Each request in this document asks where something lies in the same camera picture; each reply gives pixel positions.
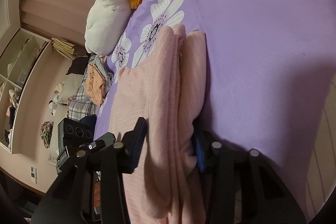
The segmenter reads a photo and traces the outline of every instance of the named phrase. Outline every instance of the camera lens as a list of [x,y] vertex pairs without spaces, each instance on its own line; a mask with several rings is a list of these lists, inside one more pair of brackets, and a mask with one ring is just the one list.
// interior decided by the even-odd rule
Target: camera lens
[[73,131],[74,131],[74,129],[72,128],[72,126],[68,125],[68,126],[67,126],[67,132],[68,132],[69,134],[72,134]]
[[82,138],[84,135],[83,129],[81,129],[80,127],[76,128],[76,135]]
[[87,130],[87,131],[85,132],[85,136],[86,136],[86,138],[88,138],[88,139],[91,138],[91,136],[92,136],[92,135],[91,135],[91,132]]

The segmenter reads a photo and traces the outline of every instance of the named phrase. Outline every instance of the pink wall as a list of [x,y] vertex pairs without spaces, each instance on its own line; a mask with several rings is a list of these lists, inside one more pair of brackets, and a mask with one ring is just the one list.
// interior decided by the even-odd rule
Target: pink wall
[[[22,134],[21,154],[12,155],[0,148],[0,166],[18,180],[37,190],[46,192],[55,180],[56,168],[47,163],[50,151],[44,147],[40,137],[41,124],[53,120],[48,102],[53,98],[54,87],[65,79],[71,61],[54,51],[36,83],[26,110]],[[37,184],[30,181],[30,167],[37,168]]]

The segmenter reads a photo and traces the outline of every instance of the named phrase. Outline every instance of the metal screw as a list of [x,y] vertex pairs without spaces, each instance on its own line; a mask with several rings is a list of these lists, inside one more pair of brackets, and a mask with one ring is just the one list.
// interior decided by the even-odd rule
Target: metal screw
[[258,157],[259,156],[259,151],[258,150],[255,150],[255,149],[251,149],[250,150],[250,155],[252,157]]
[[115,142],[113,144],[113,147],[116,148],[116,149],[123,148],[124,144],[122,142]]
[[214,149],[219,149],[222,147],[222,144],[220,142],[213,142],[211,144],[211,146],[214,148]]
[[86,152],[84,150],[79,150],[77,153],[76,153],[76,156],[78,158],[82,158],[86,155]]

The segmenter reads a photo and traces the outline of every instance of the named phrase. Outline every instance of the purple bedsheet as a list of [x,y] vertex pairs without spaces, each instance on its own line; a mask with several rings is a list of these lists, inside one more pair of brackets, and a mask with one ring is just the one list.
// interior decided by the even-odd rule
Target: purple bedsheet
[[[306,212],[308,165],[336,73],[336,0],[143,0],[108,67],[136,66],[153,50],[157,30],[179,22],[206,33],[204,127],[270,158]],[[116,88],[115,80],[96,138],[108,131]]]

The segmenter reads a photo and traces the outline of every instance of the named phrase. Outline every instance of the folded pink blanket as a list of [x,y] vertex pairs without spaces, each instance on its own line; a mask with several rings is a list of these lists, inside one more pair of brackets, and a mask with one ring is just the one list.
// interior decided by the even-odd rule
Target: folded pink blanket
[[148,122],[138,168],[123,176],[134,224],[205,222],[190,140],[203,105],[205,77],[205,36],[198,31],[186,36],[182,24],[163,27],[147,59],[119,71],[110,132],[122,137],[138,117]]

